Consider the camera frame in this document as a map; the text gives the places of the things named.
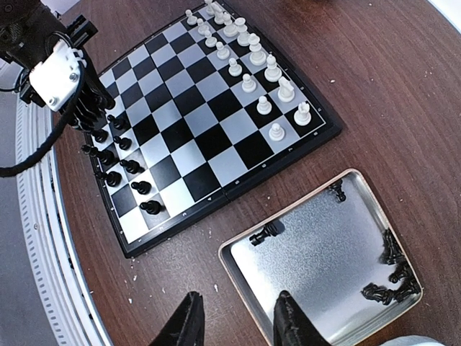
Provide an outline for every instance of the chessboard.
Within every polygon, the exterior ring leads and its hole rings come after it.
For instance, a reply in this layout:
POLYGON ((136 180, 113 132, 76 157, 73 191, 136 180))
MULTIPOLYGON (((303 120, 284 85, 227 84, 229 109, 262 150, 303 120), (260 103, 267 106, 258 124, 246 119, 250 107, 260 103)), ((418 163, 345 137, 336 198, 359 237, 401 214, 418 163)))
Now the chessboard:
POLYGON ((207 2, 192 11, 199 25, 187 24, 189 13, 143 41, 100 76, 116 106, 107 111, 110 121, 103 118, 97 125, 107 138, 96 141, 87 135, 86 142, 93 151, 113 153, 106 164, 102 155, 92 155, 91 162, 126 257, 138 256, 183 231, 341 131, 334 111, 308 79, 246 23, 243 35, 259 36, 258 54, 277 59, 289 82, 288 93, 294 92, 289 102, 283 102, 279 82, 265 76, 267 64, 253 64, 250 47, 239 43, 242 32, 228 37, 227 25, 216 24, 215 17, 220 21, 226 12, 232 21, 239 16, 227 4, 207 2), (218 14, 210 15, 209 7, 218 14), (218 52, 207 46, 210 35, 205 38, 199 28, 203 30, 204 25, 224 49, 218 52), (226 59, 221 60, 223 53, 226 59), (241 66, 239 76, 231 76, 229 58, 241 66), (243 90, 244 74, 251 77, 254 91, 243 90), (260 97, 272 106, 269 114, 258 111, 260 97), (295 121, 302 102, 310 107, 307 125, 295 121), (121 161, 135 161, 139 167, 129 173, 121 161), (118 178, 109 184, 105 174, 111 172, 112 178, 118 178), (143 194, 133 189, 133 183, 140 182, 147 185, 141 189, 143 194), (153 203, 150 210, 141 207, 147 202, 153 203))

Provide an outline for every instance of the black chessboard frame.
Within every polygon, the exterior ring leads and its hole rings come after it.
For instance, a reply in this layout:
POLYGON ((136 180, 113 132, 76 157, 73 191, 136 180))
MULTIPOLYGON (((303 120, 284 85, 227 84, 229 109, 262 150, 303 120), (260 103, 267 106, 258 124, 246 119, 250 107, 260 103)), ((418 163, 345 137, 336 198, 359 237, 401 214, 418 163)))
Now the black chessboard frame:
MULTIPOLYGON (((240 17, 226 3, 219 1, 219 4, 234 18, 240 17)), ((204 5, 199 6, 194 9, 193 12, 195 13, 203 7, 204 5)), ((150 35, 141 43, 137 44, 133 49, 129 50, 124 56, 118 58, 113 64, 110 65, 110 67, 106 68, 103 73, 101 73, 101 75, 122 61, 137 47, 148 42, 152 37, 159 35, 168 27, 184 20, 185 16, 150 35)), ((301 159, 311 151, 322 146, 324 143, 330 141, 333 137, 340 134, 342 126, 338 115, 332 106, 330 106, 330 104, 327 102, 327 100, 322 96, 322 94, 315 88, 313 83, 310 82, 310 79, 301 70, 296 69, 294 64, 287 58, 287 55, 284 54, 282 50, 277 48, 270 40, 268 40, 261 31, 257 30, 255 27, 252 27, 249 23, 246 23, 246 25, 249 28, 249 32, 255 32, 261 38, 262 46, 268 53, 272 53, 277 58, 277 62, 282 70, 292 79, 293 82, 295 82, 296 85, 300 87, 300 90, 309 99, 312 106, 317 109, 318 114, 321 115, 321 117, 326 121, 325 127, 323 127, 322 131, 319 133, 312 133, 309 136, 302 137, 301 140, 291 145, 291 147, 279 152, 278 154, 275 154, 274 156, 264 161, 264 164, 260 164, 257 167, 252 168, 245 175, 241 176, 238 181, 232 182, 225 186, 222 189, 223 191, 217 191, 208 199, 204 199, 196 203, 194 205, 195 212, 188 213, 187 216, 185 216, 186 213, 183 213, 170 218, 166 223, 162 224, 163 231, 161 233, 150 231, 145 236, 143 236, 142 239, 134 241, 131 244, 127 242, 125 236, 123 235, 122 227, 115 212, 115 208, 112 204, 111 197, 109 196, 109 192, 105 186, 105 182, 97 179, 97 184, 99 186, 104 205, 107 209, 112 226, 115 230, 115 234, 126 258, 137 257, 152 247, 171 238, 175 234, 178 234, 180 231, 185 230, 202 218, 210 215, 229 202, 242 196, 246 192, 255 188, 257 185, 266 181, 276 173, 282 171, 289 165, 295 163, 297 160, 301 159)), ((92 137, 89 134, 85 135, 85 140, 89 145, 94 144, 92 137)), ((91 165, 94 172, 101 171, 97 159, 91 158, 91 165)))

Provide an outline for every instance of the white pawn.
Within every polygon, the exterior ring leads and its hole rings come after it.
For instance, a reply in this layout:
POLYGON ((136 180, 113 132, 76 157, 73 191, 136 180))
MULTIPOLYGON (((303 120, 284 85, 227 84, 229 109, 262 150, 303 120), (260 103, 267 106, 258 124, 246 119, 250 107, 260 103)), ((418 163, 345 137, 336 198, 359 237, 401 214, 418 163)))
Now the white pawn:
POLYGON ((192 14, 190 9, 186 10, 187 24, 192 26, 197 24, 197 17, 192 14))
POLYGON ((251 78, 249 74, 243 75, 242 89, 247 93, 251 93, 256 90, 256 82, 251 78))
POLYGON ((280 124, 273 123, 269 130, 269 138, 273 141, 279 142, 285 137, 285 130, 280 124))
POLYGON ((231 15, 227 12, 224 12, 223 15, 225 28, 223 30, 224 35, 227 37, 234 37, 238 34, 236 25, 232 22, 231 15))
POLYGON ((216 55, 218 56, 220 60, 227 59, 229 55, 231 54, 229 49, 227 47, 224 47, 224 44, 222 42, 216 43, 216 49, 218 49, 218 52, 216 53, 216 55))
POLYGON ((268 115, 272 111, 271 102, 265 96, 261 96, 256 106, 256 110, 261 115, 268 115))
POLYGON ((282 76, 282 70, 277 66, 277 59, 272 54, 269 54, 266 62, 267 68, 266 71, 264 71, 264 77, 273 83, 279 81, 282 76))
POLYGON ((242 47, 248 47, 250 42, 248 39, 250 38, 250 34, 248 32, 248 27, 245 25, 246 19, 245 18, 237 18, 234 24, 237 26, 238 38, 237 42, 242 47))
POLYGON ((213 7, 213 10, 215 11, 215 23, 218 25, 224 24, 224 13, 223 13, 223 9, 221 8, 221 6, 219 6, 215 2, 213 2, 211 6, 213 7))
POLYGON ((209 30, 210 27, 203 22, 202 18, 197 19, 197 25, 199 26, 198 32, 201 36, 205 35, 205 31, 209 30))
POLYGON ((229 74, 232 77, 238 77, 242 74, 242 66, 237 64, 237 60, 234 58, 229 59, 229 74))
POLYGON ((259 43, 261 41, 259 36, 257 34, 250 34, 248 41, 250 42, 250 50, 253 52, 250 55, 251 63, 255 66, 260 66, 265 63, 266 53, 262 51, 262 45, 259 43))
POLYGON ((213 11, 213 6, 211 6, 211 3, 213 3, 213 0, 205 0, 205 3, 207 5, 207 13, 210 16, 215 15, 215 11, 213 11))
POLYGON ((279 92, 277 93, 280 101, 288 103, 295 98, 295 88, 285 77, 279 79, 279 92))
POLYGON ((218 42, 218 39, 211 35, 211 31, 209 31, 209 30, 205 31, 205 37, 207 38, 205 40, 205 45, 208 48, 213 48, 213 47, 216 46, 216 43, 218 42))
POLYGON ((299 126, 306 126, 311 120, 310 105, 306 102, 301 102, 295 113, 295 123, 299 126))

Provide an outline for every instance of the silver tray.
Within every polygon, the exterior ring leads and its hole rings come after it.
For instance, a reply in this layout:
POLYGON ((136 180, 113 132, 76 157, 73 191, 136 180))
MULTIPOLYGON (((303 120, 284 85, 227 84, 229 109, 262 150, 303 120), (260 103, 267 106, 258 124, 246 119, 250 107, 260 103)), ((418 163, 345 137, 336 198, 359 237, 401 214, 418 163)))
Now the silver tray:
POLYGON ((395 290, 400 286, 388 280, 395 265, 380 263, 385 229, 393 232, 406 256, 364 177, 349 169, 227 241, 219 255, 270 345, 275 301, 282 290, 288 290, 327 341, 350 346, 376 333, 422 298, 421 291, 401 303, 383 306, 361 294, 369 283, 395 290), (338 179, 343 180, 346 194, 343 203, 328 189, 338 179), (270 221, 281 222, 285 231, 253 246, 250 236, 270 221))

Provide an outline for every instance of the brown wooden surface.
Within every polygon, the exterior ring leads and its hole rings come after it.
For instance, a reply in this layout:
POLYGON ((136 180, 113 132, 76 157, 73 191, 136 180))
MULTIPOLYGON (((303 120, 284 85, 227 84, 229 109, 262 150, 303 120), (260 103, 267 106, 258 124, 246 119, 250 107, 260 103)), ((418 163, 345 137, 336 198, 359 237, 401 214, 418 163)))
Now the brown wooden surface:
MULTIPOLYGON (((425 287, 416 308, 363 345, 405 334, 461 345, 461 35, 424 0, 229 3, 290 54, 339 113, 344 132, 132 262, 113 234, 89 160, 78 154, 83 137, 68 129, 56 146, 68 222, 113 342, 147 345, 185 293, 197 290, 205 298, 206 345, 264 345, 218 247, 354 167, 370 181, 425 287)), ((64 20, 82 13, 99 28, 87 48, 101 71, 198 4, 81 0, 64 20)))

